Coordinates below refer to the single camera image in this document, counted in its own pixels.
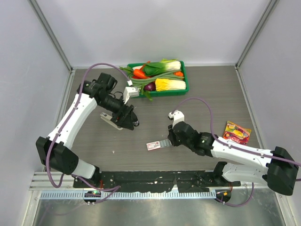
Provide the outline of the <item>red white staple box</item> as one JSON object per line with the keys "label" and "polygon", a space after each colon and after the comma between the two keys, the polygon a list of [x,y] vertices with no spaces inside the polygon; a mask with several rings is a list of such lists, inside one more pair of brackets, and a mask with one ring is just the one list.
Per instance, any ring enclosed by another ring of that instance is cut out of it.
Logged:
{"label": "red white staple box", "polygon": [[156,149],[166,148],[172,146],[169,139],[164,139],[160,141],[154,141],[146,144],[147,150],[152,151]]}

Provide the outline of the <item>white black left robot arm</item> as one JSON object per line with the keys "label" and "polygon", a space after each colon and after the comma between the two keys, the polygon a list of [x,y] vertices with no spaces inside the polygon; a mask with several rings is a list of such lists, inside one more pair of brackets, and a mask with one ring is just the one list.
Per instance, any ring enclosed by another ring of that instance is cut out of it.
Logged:
{"label": "white black left robot arm", "polygon": [[97,106],[112,113],[102,113],[101,116],[117,129],[134,130],[139,126],[134,106],[127,105],[130,97],[139,95],[139,89],[125,87],[123,95],[116,98],[112,94],[116,85],[117,80],[106,73],[100,74],[96,80],[82,82],[72,105],[56,128],[47,137],[39,137],[36,141],[41,163],[47,171],[55,169],[65,175],[83,178],[91,188],[99,185],[99,167],[81,160],[71,149],[83,123]]}

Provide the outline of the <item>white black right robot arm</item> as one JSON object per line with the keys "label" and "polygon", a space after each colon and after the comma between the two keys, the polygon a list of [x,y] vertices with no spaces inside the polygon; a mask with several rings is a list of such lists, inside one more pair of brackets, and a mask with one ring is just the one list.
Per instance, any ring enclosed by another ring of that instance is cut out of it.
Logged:
{"label": "white black right robot arm", "polygon": [[197,132],[183,121],[168,126],[168,139],[173,146],[183,145],[197,155],[229,160],[214,169],[212,179],[218,186],[245,181],[267,185],[282,195],[293,194],[299,166],[282,147],[269,150],[239,145],[211,133]]}

